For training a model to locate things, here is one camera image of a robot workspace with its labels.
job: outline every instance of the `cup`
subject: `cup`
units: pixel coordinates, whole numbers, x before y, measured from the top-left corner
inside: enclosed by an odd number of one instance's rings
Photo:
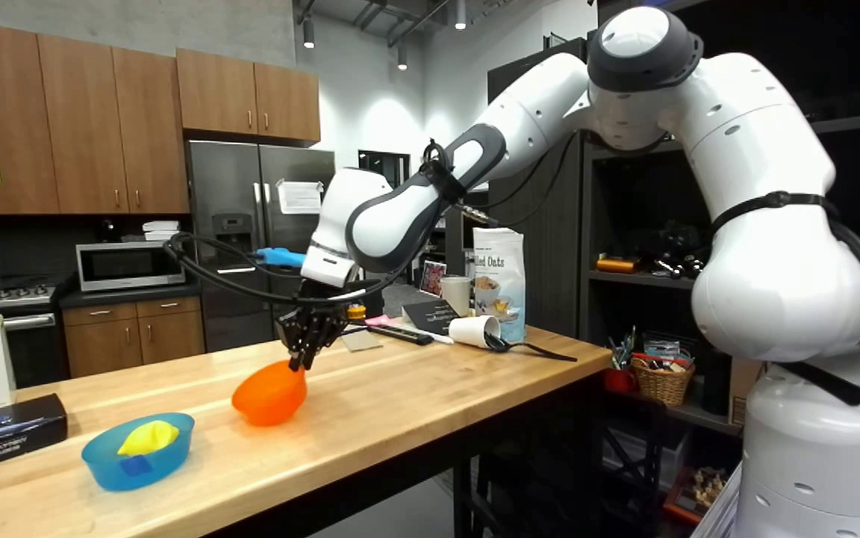
[[[458,310],[458,316],[470,316],[470,275],[440,277],[440,296]]]
[[[500,334],[497,316],[458,316],[447,325],[455,343],[486,347],[486,334]]]

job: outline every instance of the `ceiling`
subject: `ceiling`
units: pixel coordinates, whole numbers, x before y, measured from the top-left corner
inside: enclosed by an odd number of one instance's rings
[[[452,0],[295,0],[292,11],[300,23],[309,15],[325,15],[397,44],[440,30],[447,21],[447,2]]]

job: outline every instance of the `black box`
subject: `black box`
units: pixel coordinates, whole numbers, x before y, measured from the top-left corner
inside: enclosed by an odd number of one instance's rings
[[[0,459],[55,446],[65,437],[68,417],[58,395],[0,407]]]

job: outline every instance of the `oven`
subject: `oven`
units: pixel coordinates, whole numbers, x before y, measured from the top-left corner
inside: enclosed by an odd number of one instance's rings
[[[19,389],[68,379],[65,334],[58,314],[55,283],[35,277],[3,277],[0,316]]]

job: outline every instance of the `wooden countertop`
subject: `wooden countertop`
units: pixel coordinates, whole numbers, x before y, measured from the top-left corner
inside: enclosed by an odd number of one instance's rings
[[[282,343],[23,389],[20,397],[58,392],[71,432],[0,464],[0,536],[203,536],[610,364],[610,350],[545,329],[528,329],[528,341],[579,361],[389,338],[350,352],[338,341],[309,374],[306,410],[282,426],[250,426],[231,407],[247,374],[288,355]],[[80,447],[165,410],[198,420],[188,464],[153,488],[104,494]]]

